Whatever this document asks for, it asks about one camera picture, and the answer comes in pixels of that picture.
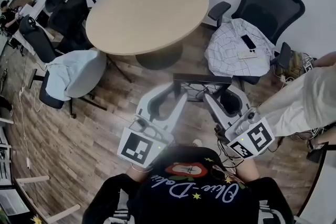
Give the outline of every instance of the chair seat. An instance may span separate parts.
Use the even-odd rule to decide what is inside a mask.
[[[40,89],[40,95],[39,95],[40,101],[43,104],[46,104],[47,106],[50,106],[54,109],[61,109],[64,104],[64,101],[51,97],[46,91],[48,78],[49,78],[49,72],[47,71]]]
[[[253,76],[239,76],[238,77],[241,80],[244,80],[252,85],[255,85],[258,83],[260,77],[253,77]]]

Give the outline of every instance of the wooden floor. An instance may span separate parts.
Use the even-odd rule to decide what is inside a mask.
[[[7,135],[14,149],[14,176],[29,177],[49,175],[48,183],[26,187],[31,198],[43,211],[55,214],[79,203],[82,208],[59,223],[81,223],[83,211],[92,201],[103,181],[122,173],[127,162],[116,155],[122,129],[132,121],[142,95],[152,87],[168,82],[172,73],[207,74],[204,50],[212,32],[198,28],[183,42],[182,59],[166,70],[150,71],[142,68],[135,57],[115,57],[118,66],[134,81],[124,80],[114,67],[108,67],[95,88],[95,101],[108,108],[103,111],[81,100],[74,100],[77,118],[70,118],[67,104],[61,110],[45,105],[39,112],[34,109],[34,88],[22,95],[23,118],[31,169],[26,167],[26,143],[24,140],[21,107],[18,99],[20,88],[32,68],[43,72],[37,60],[6,48],[0,61],[1,69],[8,68],[8,79],[3,95],[14,105],[14,125]],[[37,90],[40,82],[34,82]],[[246,92],[253,105],[273,95],[281,83],[271,73],[264,76],[257,86],[246,85]],[[214,122],[202,105],[188,103],[176,127],[176,138],[181,143],[200,138],[205,146],[218,151],[214,135]],[[273,177],[279,184],[294,213],[305,200],[317,171],[317,165],[306,160],[307,149],[303,141],[294,142],[287,137],[275,152],[258,156],[256,162],[262,176]]]

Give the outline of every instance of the round wooden table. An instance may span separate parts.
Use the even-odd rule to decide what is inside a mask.
[[[146,68],[162,69],[179,60],[182,45],[175,43],[200,25],[208,5],[209,0],[98,0],[86,33],[101,51],[136,55]]]

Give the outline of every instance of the smartphone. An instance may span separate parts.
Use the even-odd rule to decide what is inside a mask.
[[[245,42],[245,44],[248,46],[248,48],[250,50],[253,50],[256,48],[256,45],[254,45],[254,43],[252,42],[252,40],[248,37],[248,35],[244,35],[241,37],[241,39],[243,40],[243,42]]]

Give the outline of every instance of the table pedestal base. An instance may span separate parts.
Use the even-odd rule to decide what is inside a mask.
[[[166,48],[136,55],[137,61],[150,70],[165,69],[175,64],[182,55],[182,44],[170,45]]]

